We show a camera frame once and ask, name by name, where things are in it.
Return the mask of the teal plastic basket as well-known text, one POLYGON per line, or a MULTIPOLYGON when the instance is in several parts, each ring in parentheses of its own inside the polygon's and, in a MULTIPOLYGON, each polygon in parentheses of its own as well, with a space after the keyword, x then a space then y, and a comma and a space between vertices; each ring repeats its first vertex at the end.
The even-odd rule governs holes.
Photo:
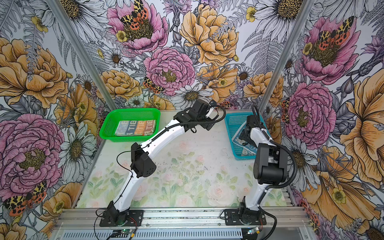
POLYGON ((252 112, 242 112, 230 113, 225 117, 231 148, 237 161, 254 160, 257 154, 257 147, 251 144, 244 146, 246 142, 240 139, 242 131, 246 128, 247 118, 251 115, 252 112))

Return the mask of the green plastic basket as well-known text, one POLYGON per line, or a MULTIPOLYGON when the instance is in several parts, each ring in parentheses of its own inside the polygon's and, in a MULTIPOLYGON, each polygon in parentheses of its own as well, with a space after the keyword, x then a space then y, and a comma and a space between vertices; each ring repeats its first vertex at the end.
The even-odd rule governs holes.
POLYGON ((110 112, 99 136, 112 142, 144 142, 159 130, 161 112, 155 108, 118 109, 110 112))

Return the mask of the cream orange patterned towel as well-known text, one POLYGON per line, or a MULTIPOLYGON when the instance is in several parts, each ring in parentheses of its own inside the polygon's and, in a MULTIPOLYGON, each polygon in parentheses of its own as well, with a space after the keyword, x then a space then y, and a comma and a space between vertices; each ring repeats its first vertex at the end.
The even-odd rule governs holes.
POLYGON ((116 136, 150 136, 155 132, 156 120, 120 121, 115 132, 116 136))

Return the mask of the blue white patterned towel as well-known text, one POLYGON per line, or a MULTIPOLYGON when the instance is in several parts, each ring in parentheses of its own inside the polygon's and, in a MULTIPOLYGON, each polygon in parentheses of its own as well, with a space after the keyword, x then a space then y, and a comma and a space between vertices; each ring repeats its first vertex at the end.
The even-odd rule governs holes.
POLYGON ((240 139, 241 133, 245 129, 245 125, 246 123, 243 123, 232 137, 232 144, 236 157, 250 157, 255 156, 257 153, 257 147, 254 147, 245 140, 240 139))

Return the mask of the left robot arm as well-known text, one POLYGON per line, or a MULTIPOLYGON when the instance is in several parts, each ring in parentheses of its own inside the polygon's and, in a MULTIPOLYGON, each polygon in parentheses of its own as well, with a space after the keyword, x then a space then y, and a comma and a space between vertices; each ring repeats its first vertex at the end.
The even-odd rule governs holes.
POLYGON ((149 140, 131 146, 130 176, 126 180, 118 196, 112 200, 101 216, 101 227, 124 226, 127 222, 139 222, 138 217, 130 215, 129 211, 134 196, 143 180, 151 176, 157 169, 155 156, 171 141, 187 131, 195 131, 196 126, 210 130, 219 121, 219 116, 210 118, 210 114, 217 107, 217 102, 209 103, 197 100, 192 107, 178 112, 173 119, 149 140))

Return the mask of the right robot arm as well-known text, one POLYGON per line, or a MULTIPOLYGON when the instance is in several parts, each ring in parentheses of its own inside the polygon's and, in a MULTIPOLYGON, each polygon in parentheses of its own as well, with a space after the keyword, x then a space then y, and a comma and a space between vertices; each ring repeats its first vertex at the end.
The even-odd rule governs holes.
POLYGON ((256 183, 240 203, 240 220, 245 225, 261 223, 263 198, 273 186, 278 186, 287 178, 288 153, 273 143, 267 129, 254 115, 247 116, 239 139, 243 146, 256 150, 253 167, 256 183))

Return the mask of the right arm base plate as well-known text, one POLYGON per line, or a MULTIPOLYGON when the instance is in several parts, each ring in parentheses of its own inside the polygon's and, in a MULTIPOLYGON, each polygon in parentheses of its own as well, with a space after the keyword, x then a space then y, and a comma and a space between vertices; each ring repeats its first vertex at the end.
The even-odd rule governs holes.
POLYGON ((261 211, 241 212, 240 209, 225 209, 224 220, 226 226, 261 226, 267 223, 261 211))

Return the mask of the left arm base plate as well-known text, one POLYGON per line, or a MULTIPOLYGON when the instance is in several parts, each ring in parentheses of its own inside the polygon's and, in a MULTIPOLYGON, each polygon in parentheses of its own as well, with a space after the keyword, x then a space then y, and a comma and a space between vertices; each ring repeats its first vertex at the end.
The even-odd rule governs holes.
POLYGON ((143 215, 143 210, 126 210, 119 212, 114 209, 109 209, 103 212, 100 227, 140 227, 143 215))

